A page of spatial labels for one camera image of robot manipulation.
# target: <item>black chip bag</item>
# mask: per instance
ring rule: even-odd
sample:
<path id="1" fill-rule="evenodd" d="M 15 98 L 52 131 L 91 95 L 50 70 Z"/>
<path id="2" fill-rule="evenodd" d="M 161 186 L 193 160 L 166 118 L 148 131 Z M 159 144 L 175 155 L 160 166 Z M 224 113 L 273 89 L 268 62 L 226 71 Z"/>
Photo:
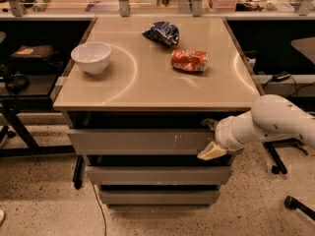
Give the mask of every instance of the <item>black chip bag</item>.
<path id="1" fill-rule="evenodd" d="M 167 46 L 176 45 L 179 42 L 179 30 L 170 22 L 156 22 L 151 28 L 142 33 L 144 37 L 154 42 L 160 42 Z"/>

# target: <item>speckled floor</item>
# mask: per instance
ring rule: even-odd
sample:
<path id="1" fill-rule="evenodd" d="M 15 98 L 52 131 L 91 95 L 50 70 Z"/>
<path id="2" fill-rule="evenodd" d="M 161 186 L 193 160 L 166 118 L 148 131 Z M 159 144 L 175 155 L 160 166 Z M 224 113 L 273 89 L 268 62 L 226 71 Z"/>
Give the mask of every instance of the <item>speckled floor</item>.
<path id="1" fill-rule="evenodd" d="M 69 143 L 63 125 L 28 126 L 41 145 Z M 18 137 L 2 147 L 20 147 Z M 315 208 L 315 150 L 304 155 L 295 147 L 278 147 L 288 169 L 271 172 L 271 156 L 249 144 L 233 163 L 233 173 L 212 206 L 102 206 L 108 236 L 314 235 L 315 222 L 288 210 L 291 195 Z M 76 156 L 0 158 L 0 209 L 5 236 L 104 235 L 104 221 L 90 180 L 72 183 Z"/>

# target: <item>drawer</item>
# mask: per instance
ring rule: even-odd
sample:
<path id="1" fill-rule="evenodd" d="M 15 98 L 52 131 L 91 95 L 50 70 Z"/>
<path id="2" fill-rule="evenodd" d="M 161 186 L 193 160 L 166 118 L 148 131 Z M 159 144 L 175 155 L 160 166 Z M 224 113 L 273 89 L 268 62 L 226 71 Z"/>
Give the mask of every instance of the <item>drawer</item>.
<path id="1" fill-rule="evenodd" d="M 220 191 L 99 191 L 107 205 L 212 205 Z"/>
<path id="2" fill-rule="evenodd" d="M 198 154 L 213 137 L 208 129 L 70 129 L 78 154 Z"/>
<path id="3" fill-rule="evenodd" d="M 93 167 L 87 176 L 96 185 L 216 185 L 226 184 L 227 167 Z"/>

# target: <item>workbench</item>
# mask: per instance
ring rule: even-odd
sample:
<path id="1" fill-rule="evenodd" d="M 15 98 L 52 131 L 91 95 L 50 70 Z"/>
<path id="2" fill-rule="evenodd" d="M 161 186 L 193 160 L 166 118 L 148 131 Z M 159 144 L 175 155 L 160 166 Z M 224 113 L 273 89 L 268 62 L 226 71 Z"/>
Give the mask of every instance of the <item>workbench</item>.
<path id="1" fill-rule="evenodd" d="M 142 36 L 157 21 L 178 27 L 177 46 Z M 87 41 L 111 46 L 109 66 L 90 75 L 74 65 L 57 83 L 61 90 L 53 106 L 66 118 L 73 147 L 102 201 L 213 204 L 237 152 L 198 159 L 213 137 L 201 121 L 247 111 L 260 95 L 224 19 L 99 16 Z M 198 74 L 173 69 L 176 48 L 208 52 L 208 69 Z"/>

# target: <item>black desk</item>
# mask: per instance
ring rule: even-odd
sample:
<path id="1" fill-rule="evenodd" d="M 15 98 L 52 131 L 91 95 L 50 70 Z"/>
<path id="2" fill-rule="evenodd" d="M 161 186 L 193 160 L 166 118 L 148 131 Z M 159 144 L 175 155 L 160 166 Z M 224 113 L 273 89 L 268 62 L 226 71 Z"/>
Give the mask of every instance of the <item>black desk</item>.
<path id="1" fill-rule="evenodd" d="M 62 64 L 59 64 L 59 67 L 59 71 L 54 74 L 27 75 L 30 81 L 29 86 L 16 94 L 8 93 L 5 84 L 1 83 L 0 112 L 28 147 L 2 148 L 0 157 L 75 152 L 72 146 L 40 147 L 18 117 L 21 111 L 54 111 L 50 95 L 60 76 Z"/>

